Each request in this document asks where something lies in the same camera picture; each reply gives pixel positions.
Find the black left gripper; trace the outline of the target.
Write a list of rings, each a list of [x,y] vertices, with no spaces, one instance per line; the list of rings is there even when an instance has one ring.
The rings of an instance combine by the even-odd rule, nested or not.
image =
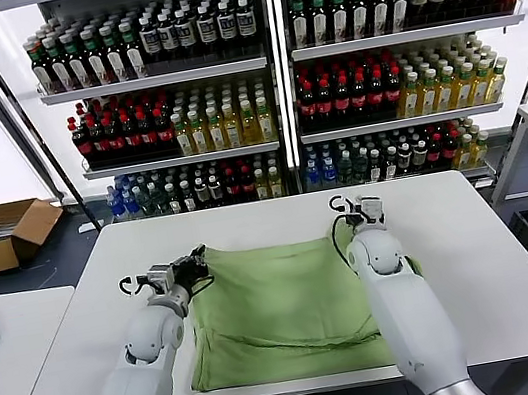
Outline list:
[[[174,283],[183,287],[190,297],[199,294],[211,284],[205,252],[206,245],[201,243],[189,255],[179,257],[171,265]]]

